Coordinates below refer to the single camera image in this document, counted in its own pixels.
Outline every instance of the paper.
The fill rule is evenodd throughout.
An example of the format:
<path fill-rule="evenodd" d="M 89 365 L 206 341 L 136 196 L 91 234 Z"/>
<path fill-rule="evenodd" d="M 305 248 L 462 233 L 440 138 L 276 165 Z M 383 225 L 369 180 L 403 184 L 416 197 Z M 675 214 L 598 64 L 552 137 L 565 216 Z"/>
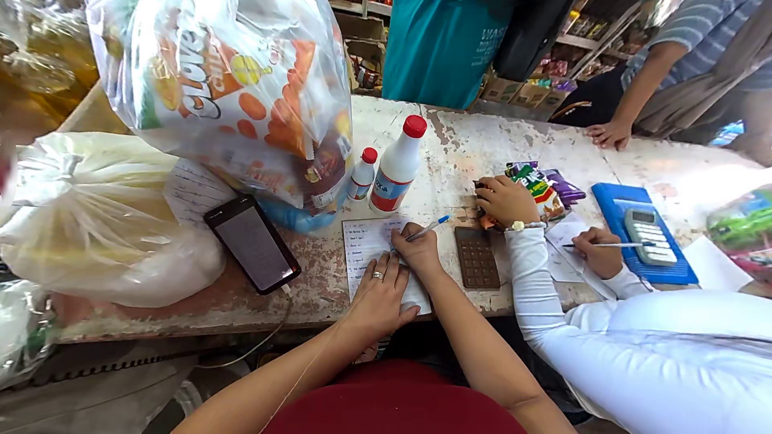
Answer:
<path fill-rule="evenodd" d="M 683 250 L 704 290 L 737 292 L 753 280 L 706 236 L 701 236 Z"/>
<path fill-rule="evenodd" d="M 180 224 L 209 229 L 204 214 L 235 199 L 236 193 L 204 166 L 180 158 L 166 178 L 164 198 Z"/>
<path fill-rule="evenodd" d="M 563 244 L 572 244 L 572 238 L 588 230 L 590 226 L 585 224 L 576 213 L 572 212 L 565 219 L 557 223 L 545 235 L 555 249 L 568 261 L 579 273 L 584 272 L 584 261 L 574 254 L 574 249 L 563 247 Z"/>
<path fill-rule="evenodd" d="M 396 215 L 390 219 L 347 220 L 343 222 L 343 238 L 346 246 L 346 268 L 348 271 L 348 293 L 351 300 L 357 293 L 367 264 L 391 250 L 391 230 L 405 227 L 410 219 Z M 432 312 L 432 305 L 418 278 L 411 271 L 408 287 L 402 303 L 413 302 L 421 307 L 419 315 Z"/>
<path fill-rule="evenodd" d="M 547 267 L 550 275 L 556 282 L 582 283 L 584 279 L 550 243 L 547 243 L 547 252 L 550 254 Z"/>
<path fill-rule="evenodd" d="M 607 300 L 617 300 L 617 296 L 611 288 L 608 287 L 603 280 L 595 274 L 588 267 L 585 269 L 584 260 L 574 254 L 574 249 L 563 247 L 563 244 L 571 244 L 571 239 L 580 233 L 588 230 L 590 226 L 582 221 L 581 217 L 575 212 L 572 212 L 565 219 L 557 223 L 549 232 L 545 235 L 547 237 L 547 251 L 550 253 L 550 263 L 548 268 L 550 269 L 550 275 L 557 282 L 585 282 L 595 290 L 598 295 Z M 558 266 L 556 263 L 559 260 L 553 260 L 553 254 L 562 256 L 565 259 L 565 263 Z M 566 265 L 575 270 L 575 276 L 567 273 Z"/>

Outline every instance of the bracelet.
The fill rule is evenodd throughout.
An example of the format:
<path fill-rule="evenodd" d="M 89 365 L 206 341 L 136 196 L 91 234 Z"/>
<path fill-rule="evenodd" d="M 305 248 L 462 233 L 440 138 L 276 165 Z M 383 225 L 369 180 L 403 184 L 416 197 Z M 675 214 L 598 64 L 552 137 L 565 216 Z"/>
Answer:
<path fill-rule="evenodd" d="M 533 222 L 533 223 L 523 223 L 523 222 L 513 222 L 512 225 L 509 228 L 504 229 L 504 231 L 515 231 L 515 232 L 522 232 L 525 229 L 535 229 L 535 228 L 546 228 L 547 224 L 545 222 Z"/>

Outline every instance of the dark brown calculator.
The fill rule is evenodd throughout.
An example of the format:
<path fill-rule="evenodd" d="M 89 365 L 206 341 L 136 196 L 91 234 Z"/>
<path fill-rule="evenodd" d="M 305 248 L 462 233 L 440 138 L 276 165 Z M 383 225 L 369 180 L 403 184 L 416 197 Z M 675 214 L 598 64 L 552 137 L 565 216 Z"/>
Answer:
<path fill-rule="evenodd" d="M 493 258 L 490 234 L 474 228 L 456 226 L 455 246 L 459 251 L 461 277 L 465 288 L 499 288 L 499 270 Z"/>

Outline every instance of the red bottle cap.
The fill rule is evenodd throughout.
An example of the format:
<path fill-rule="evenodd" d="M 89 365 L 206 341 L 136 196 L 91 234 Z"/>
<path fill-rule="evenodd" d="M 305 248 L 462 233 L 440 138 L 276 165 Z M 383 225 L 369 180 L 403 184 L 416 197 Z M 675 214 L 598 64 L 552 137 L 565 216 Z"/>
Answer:
<path fill-rule="evenodd" d="M 426 132 L 426 119 L 417 114 L 411 114 L 405 119 L 405 125 L 402 127 L 402 130 L 405 134 L 414 139 L 424 137 L 424 133 Z"/>
<path fill-rule="evenodd" d="M 362 161 L 367 164 L 373 164 L 378 159 L 378 151 L 374 147 L 366 147 L 362 152 Z"/>

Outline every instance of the striped shirt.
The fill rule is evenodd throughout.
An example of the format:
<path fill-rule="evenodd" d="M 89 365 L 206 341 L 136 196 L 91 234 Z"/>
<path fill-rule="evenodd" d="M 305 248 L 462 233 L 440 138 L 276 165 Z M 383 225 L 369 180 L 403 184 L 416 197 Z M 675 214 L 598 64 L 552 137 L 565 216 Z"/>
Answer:
<path fill-rule="evenodd" d="M 689 50 L 670 69 L 659 85 L 660 90 L 709 72 L 762 1 L 685 0 L 665 21 L 659 34 L 628 61 L 628 68 L 622 74 L 622 87 L 627 90 L 632 77 L 643 67 L 648 48 L 659 42 L 678 42 Z M 737 89 L 772 89 L 772 61 L 738 83 Z"/>

